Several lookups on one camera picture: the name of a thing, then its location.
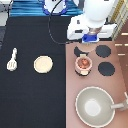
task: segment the black circular pad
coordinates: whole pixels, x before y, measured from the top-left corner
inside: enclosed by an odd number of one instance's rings
[[[103,76],[112,76],[115,72],[114,66],[109,62],[100,63],[98,70]]]
[[[100,57],[108,57],[111,54],[111,49],[106,45],[99,45],[96,47],[96,54]]]

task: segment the black disc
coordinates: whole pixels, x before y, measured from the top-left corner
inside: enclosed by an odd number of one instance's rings
[[[99,45],[96,48],[96,54],[100,57],[108,57],[111,54],[111,49],[106,45]]]
[[[80,57],[80,54],[86,54],[86,56],[88,56],[89,52],[82,52],[78,49],[78,47],[75,47],[74,49],[74,54],[77,56],[77,57]]]
[[[100,63],[98,70],[103,76],[112,76],[115,72],[114,66],[109,62]]]

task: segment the mug handle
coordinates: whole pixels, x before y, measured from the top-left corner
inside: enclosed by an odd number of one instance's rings
[[[87,57],[86,54],[80,54],[80,57]]]
[[[88,75],[88,71],[81,71],[80,72],[82,75]]]

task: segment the bowl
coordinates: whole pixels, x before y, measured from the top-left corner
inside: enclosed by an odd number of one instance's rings
[[[107,126],[114,118],[112,97],[99,87],[87,87],[76,98],[76,112],[87,125],[100,128]]]
[[[87,63],[86,64],[82,64],[81,65],[81,61],[82,60],[86,60]],[[76,61],[75,61],[75,70],[77,73],[86,76],[89,74],[90,70],[92,68],[92,60],[86,56],[86,54],[81,54],[80,57],[77,57]]]

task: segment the bowl rim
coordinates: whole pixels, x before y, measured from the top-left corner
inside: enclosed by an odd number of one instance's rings
[[[88,122],[86,122],[86,121],[80,116],[80,114],[79,114],[79,111],[78,111],[78,108],[77,108],[77,102],[78,102],[79,96],[80,96],[84,91],[89,90],[89,89],[98,89],[98,90],[103,91],[105,94],[108,95],[108,97],[110,98],[112,104],[114,104],[114,101],[113,101],[112,97],[111,97],[111,96],[107,93],[107,91],[105,91],[104,89],[102,89],[102,88],[100,88],[100,87],[95,87],[95,86],[86,87],[86,88],[82,89],[82,90],[79,92],[79,94],[77,95],[77,97],[76,97],[75,108],[76,108],[77,115],[79,116],[79,118],[80,118],[85,124],[87,124],[87,125],[90,126],[90,127],[95,127],[95,128],[105,127],[105,126],[107,126],[108,124],[110,124],[111,121],[114,119],[114,116],[115,116],[115,109],[113,110],[113,114],[112,114],[112,116],[111,116],[111,119],[110,119],[107,123],[105,123],[105,124],[103,124],[103,125],[91,125],[91,124],[89,124]]]

